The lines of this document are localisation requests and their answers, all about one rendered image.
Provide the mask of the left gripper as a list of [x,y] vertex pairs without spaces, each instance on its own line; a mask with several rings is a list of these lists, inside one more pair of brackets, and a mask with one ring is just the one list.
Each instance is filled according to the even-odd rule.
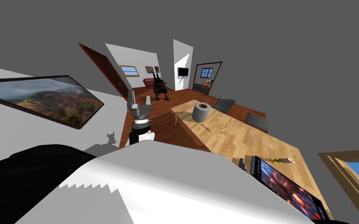
[[128,91],[127,108],[130,109],[131,116],[148,117],[151,112],[151,98],[146,96],[145,105],[135,104],[135,93],[133,90]]

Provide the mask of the red sofa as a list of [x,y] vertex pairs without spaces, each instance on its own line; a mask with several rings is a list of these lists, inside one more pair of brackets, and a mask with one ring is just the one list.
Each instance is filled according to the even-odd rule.
[[165,86],[165,82],[162,79],[157,79],[157,80],[158,80],[158,82],[156,84],[154,78],[146,78],[146,79],[143,79],[143,83],[145,84],[146,87],[149,87],[149,88],[151,88],[152,86],[159,86],[159,87]]

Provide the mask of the red brown door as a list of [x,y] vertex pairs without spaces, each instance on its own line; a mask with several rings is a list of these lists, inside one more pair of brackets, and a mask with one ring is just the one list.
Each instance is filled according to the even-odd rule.
[[83,44],[79,44],[82,50],[88,55],[88,57],[95,63],[99,70],[109,80],[109,82],[115,87],[120,95],[127,100],[128,99],[128,87],[124,83],[123,79],[119,76],[116,69],[106,55],[103,55]]

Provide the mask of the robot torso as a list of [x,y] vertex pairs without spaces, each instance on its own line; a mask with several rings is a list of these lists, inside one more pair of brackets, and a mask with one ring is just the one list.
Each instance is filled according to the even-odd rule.
[[314,224],[224,156],[145,140],[95,158],[17,224]]

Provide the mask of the light wooden table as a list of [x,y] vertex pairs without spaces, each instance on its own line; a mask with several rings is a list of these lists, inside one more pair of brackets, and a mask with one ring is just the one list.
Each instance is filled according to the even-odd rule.
[[273,164],[273,167],[317,197],[329,218],[333,218],[297,148],[215,109],[211,109],[204,122],[195,122],[191,117],[195,103],[197,100],[191,100],[171,108],[171,111],[211,152],[223,155],[228,160],[245,156],[293,159],[295,164]]

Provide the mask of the framed landscape picture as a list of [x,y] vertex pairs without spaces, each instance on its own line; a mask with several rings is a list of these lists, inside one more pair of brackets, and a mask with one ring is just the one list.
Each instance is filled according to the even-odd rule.
[[77,130],[104,105],[68,75],[0,79],[0,104]]

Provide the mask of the grey chair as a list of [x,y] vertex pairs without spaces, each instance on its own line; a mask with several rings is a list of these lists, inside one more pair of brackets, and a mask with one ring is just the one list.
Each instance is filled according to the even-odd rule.
[[223,114],[227,114],[235,102],[236,100],[234,99],[220,97],[213,108]]
[[267,119],[256,114],[248,113],[246,123],[261,131],[268,132]]

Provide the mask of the grey paper roll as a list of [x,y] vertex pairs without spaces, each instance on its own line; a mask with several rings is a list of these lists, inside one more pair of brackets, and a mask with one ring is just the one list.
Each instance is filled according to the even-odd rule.
[[192,112],[192,119],[195,122],[202,123],[205,121],[207,115],[211,111],[211,106],[204,102],[197,102],[194,105]]

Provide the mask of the dark spiky floor object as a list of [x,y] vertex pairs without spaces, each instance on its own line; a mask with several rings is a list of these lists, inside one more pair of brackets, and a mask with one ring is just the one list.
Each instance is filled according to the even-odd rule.
[[163,100],[169,100],[169,98],[167,97],[167,89],[166,89],[166,85],[167,83],[163,81],[163,79],[161,77],[159,77],[158,73],[153,73],[153,79],[154,79],[154,82],[153,82],[153,92],[155,94],[155,99],[156,101],[159,101],[160,98],[159,98],[159,95],[160,94],[164,94],[165,97]]

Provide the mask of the small wooden framed window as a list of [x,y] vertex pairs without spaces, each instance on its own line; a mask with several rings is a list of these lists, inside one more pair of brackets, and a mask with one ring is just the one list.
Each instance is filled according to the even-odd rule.
[[139,77],[139,73],[135,66],[119,66],[125,77]]

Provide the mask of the flat screen monitor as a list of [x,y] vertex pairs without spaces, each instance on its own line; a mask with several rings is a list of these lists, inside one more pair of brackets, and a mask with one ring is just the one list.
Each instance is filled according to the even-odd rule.
[[330,219],[318,198],[258,156],[252,156],[251,158],[250,174],[309,219]]

